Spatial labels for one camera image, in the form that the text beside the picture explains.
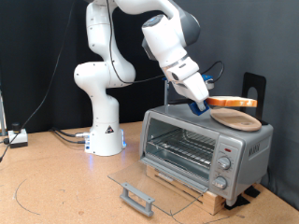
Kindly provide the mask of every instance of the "control knob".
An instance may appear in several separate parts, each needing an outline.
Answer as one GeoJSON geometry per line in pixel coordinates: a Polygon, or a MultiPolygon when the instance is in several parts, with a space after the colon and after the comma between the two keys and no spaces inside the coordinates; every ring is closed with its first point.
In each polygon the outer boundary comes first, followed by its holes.
{"type": "Polygon", "coordinates": [[[231,162],[227,157],[221,157],[218,159],[218,165],[223,170],[228,170],[231,167],[231,162]]]}
{"type": "Polygon", "coordinates": [[[224,179],[222,176],[218,176],[212,184],[216,186],[219,189],[226,189],[227,187],[227,182],[226,179],[224,179]]]}

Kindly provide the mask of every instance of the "wooden cutting board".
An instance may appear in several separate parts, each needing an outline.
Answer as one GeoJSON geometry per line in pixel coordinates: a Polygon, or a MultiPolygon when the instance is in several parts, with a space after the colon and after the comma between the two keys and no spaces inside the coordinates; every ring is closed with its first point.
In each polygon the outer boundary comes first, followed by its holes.
{"type": "Polygon", "coordinates": [[[213,119],[233,129],[254,132],[262,128],[262,123],[260,121],[237,110],[214,108],[210,111],[213,119]]]}
{"type": "Polygon", "coordinates": [[[237,96],[210,96],[206,99],[208,105],[217,106],[246,106],[256,107],[258,102],[256,100],[242,98],[237,96]]]}

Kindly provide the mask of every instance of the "desk surface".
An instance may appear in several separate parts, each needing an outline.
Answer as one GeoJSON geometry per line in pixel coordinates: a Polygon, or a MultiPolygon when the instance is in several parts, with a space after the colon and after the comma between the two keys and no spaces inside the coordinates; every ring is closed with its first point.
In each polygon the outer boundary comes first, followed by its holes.
{"type": "MultiPolygon", "coordinates": [[[[191,205],[174,217],[153,207],[145,217],[120,199],[107,176],[138,161],[142,122],[122,124],[128,147],[119,155],[86,154],[53,133],[29,134],[29,147],[9,149],[0,163],[1,223],[298,223],[299,213],[261,185],[250,204],[211,216],[191,205]]],[[[69,133],[88,129],[69,130],[69,133]]]]}

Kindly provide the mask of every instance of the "oven tray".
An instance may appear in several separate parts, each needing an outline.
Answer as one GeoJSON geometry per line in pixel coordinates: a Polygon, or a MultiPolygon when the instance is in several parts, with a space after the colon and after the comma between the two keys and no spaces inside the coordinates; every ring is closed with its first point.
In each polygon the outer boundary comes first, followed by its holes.
{"type": "Polygon", "coordinates": [[[149,140],[148,144],[209,169],[216,140],[198,133],[176,129],[149,140]]]}

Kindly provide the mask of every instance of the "metal handle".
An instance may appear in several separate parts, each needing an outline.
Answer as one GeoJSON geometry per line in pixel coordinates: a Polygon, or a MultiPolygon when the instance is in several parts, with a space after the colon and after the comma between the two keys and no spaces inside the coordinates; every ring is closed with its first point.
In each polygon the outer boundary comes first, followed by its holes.
{"type": "Polygon", "coordinates": [[[123,183],[121,185],[123,187],[123,192],[121,194],[121,198],[126,203],[128,203],[129,205],[131,205],[134,209],[136,209],[137,211],[141,212],[142,214],[144,214],[144,215],[146,215],[148,217],[152,217],[153,212],[151,211],[151,206],[152,206],[152,203],[155,200],[153,198],[151,198],[150,196],[146,195],[145,193],[141,192],[140,190],[132,187],[128,183],[123,183]],[[146,202],[146,206],[144,207],[140,203],[137,203],[136,201],[134,201],[133,199],[131,199],[129,197],[129,191],[131,191],[134,195],[136,195],[137,197],[139,197],[142,200],[144,200],[146,202]]]}

